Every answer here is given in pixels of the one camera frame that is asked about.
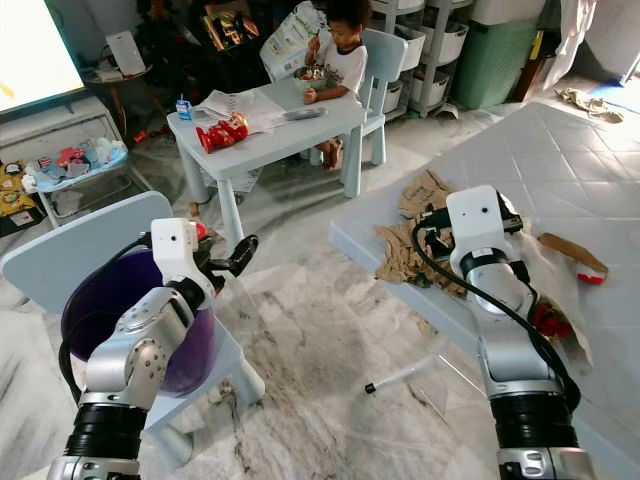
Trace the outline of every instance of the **red toy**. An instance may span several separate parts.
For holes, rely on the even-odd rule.
[[[216,147],[230,147],[247,138],[249,135],[248,127],[247,120],[241,114],[234,112],[228,122],[220,120],[213,127],[209,127],[206,132],[202,128],[196,127],[196,132],[205,152],[211,153]]]

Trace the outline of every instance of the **black cable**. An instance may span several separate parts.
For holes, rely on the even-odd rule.
[[[479,288],[471,285],[464,279],[442,268],[434,260],[429,258],[429,256],[422,249],[422,246],[418,241],[418,232],[422,228],[424,228],[424,225],[422,223],[418,223],[418,225],[416,225],[413,231],[411,232],[411,240],[413,242],[413,247],[416,249],[416,252],[418,252],[418,255],[420,256],[420,258],[430,268],[435,270],[437,273],[439,273],[443,277],[447,278],[449,281],[454,282],[457,285],[461,286],[462,288],[467,289],[471,293],[474,293],[480,298],[483,298],[484,300],[492,304],[494,307],[502,310],[509,317],[511,317],[518,325],[520,325],[529,333],[529,338],[531,339],[531,343],[533,344],[533,347],[535,348],[538,355],[540,355],[540,357],[545,361],[545,363],[549,366],[549,368],[551,368],[555,372],[555,374],[561,379],[562,385],[564,387],[567,408],[569,409],[570,412],[573,412],[577,408],[578,404],[580,403],[580,398],[581,398],[580,389],[578,388],[578,385],[573,381],[573,379],[567,372],[567,369],[564,363],[562,362],[562,359],[558,355],[558,352],[556,352],[556,350],[553,348],[551,343],[549,343],[549,341],[540,332],[538,332],[533,326],[531,320],[532,320],[533,314],[535,313],[535,308],[531,308],[529,310],[528,318],[527,320],[525,320],[516,312],[514,312],[512,309],[510,309],[508,306],[506,306],[504,303],[502,303],[500,300],[494,298],[493,296],[489,295],[483,290],[480,290]]]
[[[135,242],[130,243],[123,249],[121,249],[118,253],[116,253],[113,257],[106,261],[104,265],[95,270],[91,275],[87,277],[82,286],[74,292],[74,296],[71,299],[69,305],[67,305],[66,311],[67,316],[71,318],[72,313],[75,309],[76,303],[78,299],[82,296],[82,294],[87,290],[87,288],[93,284],[97,280],[97,278],[102,275],[105,270],[107,270],[111,265],[113,265],[116,260],[118,260],[122,255],[127,253],[132,248],[138,246],[146,246],[147,248],[151,248],[151,235],[149,233],[145,233],[142,237],[137,239]],[[80,320],[74,323],[66,332],[62,332],[62,344],[60,345],[60,349],[58,350],[58,367],[60,368],[60,373],[62,373],[62,377],[67,382],[69,389],[71,390],[71,395],[73,396],[76,404],[80,401],[81,390],[80,387],[76,384],[76,380],[73,377],[73,370],[71,367],[71,350],[69,342],[73,338],[73,336],[77,333],[79,325],[84,323],[84,321],[95,315],[101,314],[104,315],[105,312],[99,310],[97,312],[92,312],[88,315],[85,315]]]

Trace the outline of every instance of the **white bag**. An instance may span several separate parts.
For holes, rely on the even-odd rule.
[[[319,33],[320,43],[331,40],[324,12],[310,0],[298,4],[260,49],[260,58],[272,82],[293,75],[304,66],[309,40]]]

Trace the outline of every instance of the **child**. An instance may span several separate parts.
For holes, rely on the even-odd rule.
[[[369,0],[329,0],[326,11],[332,41],[321,46],[315,35],[309,41],[304,61],[307,65],[324,64],[330,88],[322,92],[308,88],[304,92],[307,105],[345,95],[356,98],[367,66],[367,49],[360,34],[371,14]],[[324,154],[323,168],[329,170],[338,163],[342,140],[332,138],[316,148]]]

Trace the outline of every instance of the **white table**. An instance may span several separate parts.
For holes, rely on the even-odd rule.
[[[305,106],[293,79],[265,85],[259,90],[287,111]],[[366,119],[366,112],[355,99],[347,97],[321,102],[317,106],[326,108],[328,114],[282,125],[275,128],[273,133],[249,135],[233,147],[215,150],[211,154],[207,154],[200,145],[193,122],[180,120],[175,112],[167,117],[169,127],[176,136],[193,200],[205,203],[209,198],[198,165],[217,182],[229,249],[233,249],[244,238],[231,188],[230,179],[234,175],[268,165],[329,138],[351,132],[349,152],[345,152],[347,172],[344,192],[350,198],[359,195],[362,124]]]
[[[640,143],[530,104],[429,167],[456,189],[495,186],[533,220],[534,233],[577,242],[609,266],[604,285],[580,286],[595,366],[586,377],[569,368],[583,393],[573,425],[617,478],[640,478]],[[332,242],[371,273],[384,258],[373,227],[400,220],[400,193],[416,174],[351,203],[332,222]],[[434,288],[387,286],[475,358],[477,335],[462,302]]]

